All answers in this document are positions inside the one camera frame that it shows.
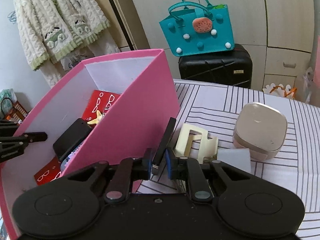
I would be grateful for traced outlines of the cream knitted cardigan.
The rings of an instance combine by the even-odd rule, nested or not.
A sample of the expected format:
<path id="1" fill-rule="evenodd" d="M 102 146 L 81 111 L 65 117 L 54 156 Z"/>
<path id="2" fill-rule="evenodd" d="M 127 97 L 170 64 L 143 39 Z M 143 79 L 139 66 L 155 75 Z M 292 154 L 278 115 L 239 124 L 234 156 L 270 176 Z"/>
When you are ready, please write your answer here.
<path id="1" fill-rule="evenodd" d="M 66 74 L 63 61 L 118 53 L 111 26 L 96 0 L 14 0 L 22 48 L 50 87 Z"/>

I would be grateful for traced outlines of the beige wardrobe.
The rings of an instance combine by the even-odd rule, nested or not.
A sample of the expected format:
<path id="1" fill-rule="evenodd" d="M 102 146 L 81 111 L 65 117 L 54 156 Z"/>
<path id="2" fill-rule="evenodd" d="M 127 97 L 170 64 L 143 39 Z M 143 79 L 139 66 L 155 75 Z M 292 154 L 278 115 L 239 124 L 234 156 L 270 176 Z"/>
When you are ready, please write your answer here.
<path id="1" fill-rule="evenodd" d="M 121 51 L 161 49 L 173 77 L 295 86 L 316 46 L 319 0 L 97 0 Z"/>

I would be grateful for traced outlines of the beige rounded case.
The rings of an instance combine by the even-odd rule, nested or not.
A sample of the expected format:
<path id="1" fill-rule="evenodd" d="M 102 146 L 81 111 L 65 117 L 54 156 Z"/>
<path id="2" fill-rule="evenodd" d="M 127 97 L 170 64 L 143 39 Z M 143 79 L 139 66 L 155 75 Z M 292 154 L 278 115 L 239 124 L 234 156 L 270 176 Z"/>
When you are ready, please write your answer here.
<path id="1" fill-rule="evenodd" d="M 233 144 L 249 149 L 258 161 L 274 158 L 287 133 L 287 119 L 280 111 L 259 103 L 247 103 L 240 111 L 233 132 Z"/>

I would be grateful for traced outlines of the pink storage box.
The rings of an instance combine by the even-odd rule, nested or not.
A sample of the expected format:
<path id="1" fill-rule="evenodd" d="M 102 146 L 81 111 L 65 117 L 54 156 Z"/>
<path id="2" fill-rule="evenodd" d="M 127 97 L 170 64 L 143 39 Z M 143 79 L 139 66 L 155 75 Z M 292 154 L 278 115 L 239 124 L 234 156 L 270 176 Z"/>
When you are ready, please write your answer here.
<path id="1" fill-rule="evenodd" d="M 134 50 L 94 57 L 68 72 L 31 110 L 16 134 L 45 132 L 44 142 L 30 144 L 23 155 L 1 165 L 1 213 L 7 233 L 20 231 L 12 217 L 14 201 L 36 186 L 35 174 L 54 157 L 53 143 L 82 116 L 94 90 L 119 98 L 107 111 L 64 170 L 70 174 L 105 160 L 118 164 L 156 148 L 180 104 L 162 49 Z"/>

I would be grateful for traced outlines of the black suitcase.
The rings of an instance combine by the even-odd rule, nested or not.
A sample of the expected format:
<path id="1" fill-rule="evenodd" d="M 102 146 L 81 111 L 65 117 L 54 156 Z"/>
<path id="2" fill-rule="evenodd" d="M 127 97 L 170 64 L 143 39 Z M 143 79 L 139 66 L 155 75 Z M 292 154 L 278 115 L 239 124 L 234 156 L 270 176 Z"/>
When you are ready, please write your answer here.
<path id="1" fill-rule="evenodd" d="M 181 79 L 250 88 L 253 63 L 240 44 L 233 50 L 182 56 L 178 67 Z"/>

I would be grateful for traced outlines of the yellow star clip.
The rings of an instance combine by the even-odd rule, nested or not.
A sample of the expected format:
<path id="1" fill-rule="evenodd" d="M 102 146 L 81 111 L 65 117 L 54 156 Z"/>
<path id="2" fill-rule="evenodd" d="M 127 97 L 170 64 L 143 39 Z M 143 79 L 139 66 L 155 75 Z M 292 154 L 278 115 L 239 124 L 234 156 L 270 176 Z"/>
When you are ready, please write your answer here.
<path id="1" fill-rule="evenodd" d="M 96 115 L 97 115 L 97 117 L 95 119 L 89 120 L 87 122 L 88 125 L 97 125 L 104 117 L 103 114 L 99 110 L 96 111 Z"/>

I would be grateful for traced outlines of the teal felt handbag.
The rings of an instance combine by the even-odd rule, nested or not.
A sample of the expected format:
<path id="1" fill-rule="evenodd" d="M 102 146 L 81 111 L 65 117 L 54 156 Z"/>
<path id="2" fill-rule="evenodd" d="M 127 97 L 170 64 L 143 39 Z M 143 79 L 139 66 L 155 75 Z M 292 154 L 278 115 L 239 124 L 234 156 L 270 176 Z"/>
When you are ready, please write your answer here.
<path id="1" fill-rule="evenodd" d="M 181 0 L 168 8 L 169 16 L 159 22 L 176 57 L 233 50 L 235 47 L 226 4 L 207 5 Z"/>

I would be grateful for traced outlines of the black slim battery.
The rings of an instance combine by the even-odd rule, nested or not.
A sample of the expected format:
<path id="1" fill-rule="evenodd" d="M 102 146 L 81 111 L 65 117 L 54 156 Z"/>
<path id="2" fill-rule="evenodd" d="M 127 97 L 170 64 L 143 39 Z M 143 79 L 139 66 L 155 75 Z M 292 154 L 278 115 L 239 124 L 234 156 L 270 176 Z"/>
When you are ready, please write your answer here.
<path id="1" fill-rule="evenodd" d="M 164 157 L 167 145 L 171 139 L 172 133 L 174 131 L 176 125 L 176 119 L 175 118 L 170 118 L 169 122 L 167 124 L 167 127 L 164 131 L 163 137 L 159 143 L 159 146 L 155 152 L 153 161 L 152 161 L 152 169 L 151 169 L 151 173 L 153 175 L 158 175 L 159 171 L 160 171 L 160 167 L 161 167 L 161 163 L 162 163 L 162 159 Z"/>

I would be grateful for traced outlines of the striped white tablecloth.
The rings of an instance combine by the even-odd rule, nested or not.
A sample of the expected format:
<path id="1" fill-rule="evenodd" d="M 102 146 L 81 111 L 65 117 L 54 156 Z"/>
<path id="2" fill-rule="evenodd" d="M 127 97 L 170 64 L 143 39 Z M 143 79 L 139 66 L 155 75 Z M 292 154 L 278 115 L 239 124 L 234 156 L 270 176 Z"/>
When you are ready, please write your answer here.
<path id="1" fill-rule="evenodd" d="M 271 159 L 259 155 L 251 160 L 253 175 L 295 193 L 305 206 L 305 216 L 297 231 L 301 239 L 319 239 L 319 108 L 297 100 L 268 95 L 257 90 L 213 83 L 175 80 L 180 103 L 174 147 L 181 126 L 191 124 L 217 137 L 220 149 L 254 146 L 269 150 L 281 145 Z M 242 114 L 245 105 L 265 104 L 287 120 L 285 135 L 269 117 L 254 124 L 250 114 Z"/>

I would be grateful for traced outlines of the cream plastic clip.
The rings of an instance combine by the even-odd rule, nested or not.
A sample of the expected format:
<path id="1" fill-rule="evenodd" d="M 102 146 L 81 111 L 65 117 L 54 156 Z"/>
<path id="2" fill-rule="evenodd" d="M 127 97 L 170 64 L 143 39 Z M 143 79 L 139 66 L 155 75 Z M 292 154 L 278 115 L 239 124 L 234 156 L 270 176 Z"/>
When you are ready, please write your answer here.
<path id="1" fill-rule="evenodd" d="M 176 157 L 195 158 L 202 164 L 216 159 L 218 138 L 209 137 L 209 132 L 203 128 L 183 124 L 176 142 Z"/>

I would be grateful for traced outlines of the black box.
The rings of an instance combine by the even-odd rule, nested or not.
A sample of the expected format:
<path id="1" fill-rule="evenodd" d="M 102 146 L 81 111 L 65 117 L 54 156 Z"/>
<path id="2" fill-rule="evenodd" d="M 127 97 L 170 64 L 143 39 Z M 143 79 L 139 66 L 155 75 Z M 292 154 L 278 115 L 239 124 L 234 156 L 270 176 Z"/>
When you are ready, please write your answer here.
<path id="1" fill-rule="evenodd" d="M 92 129 L 82 118 L 76 119 L 53 143 L 59 162 L 63 162 L 88 137 Z"/>

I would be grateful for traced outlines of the white orange flower bag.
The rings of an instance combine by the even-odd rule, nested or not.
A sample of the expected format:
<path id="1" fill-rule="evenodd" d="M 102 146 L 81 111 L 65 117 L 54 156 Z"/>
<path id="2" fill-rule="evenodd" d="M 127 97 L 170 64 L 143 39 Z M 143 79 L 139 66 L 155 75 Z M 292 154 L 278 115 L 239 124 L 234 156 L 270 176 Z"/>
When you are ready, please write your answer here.
<path id="1" fill-rule="evenodd" d="M 263 88 L 264 94 L 270 94 L 274 96 L 278 96 L 281 98 L 294 99 L 296 96 L 297 88 L 291 87 L 290 85 L 276 85 L 275 83 L 271 83 L 270 85 L 266 85 Z"/>

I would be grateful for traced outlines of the pink paper bag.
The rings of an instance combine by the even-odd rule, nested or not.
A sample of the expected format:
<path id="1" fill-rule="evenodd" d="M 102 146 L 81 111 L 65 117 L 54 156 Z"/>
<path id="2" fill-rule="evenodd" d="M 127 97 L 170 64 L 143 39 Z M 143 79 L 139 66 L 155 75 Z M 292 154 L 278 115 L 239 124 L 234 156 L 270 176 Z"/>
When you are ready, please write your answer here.
<path id="1" fill-rule="evenodd" d="M 317 53 L 316 53 L 316 62 L 315 62 L 315 72 L 313 76 L 313 83 L 315 84 L 314 90 L 314 104 L 319 107 L 320 95 L 319 95 L 319 87 L 320 87 L 320 37 L 318 36 L 317 43 Z"/>

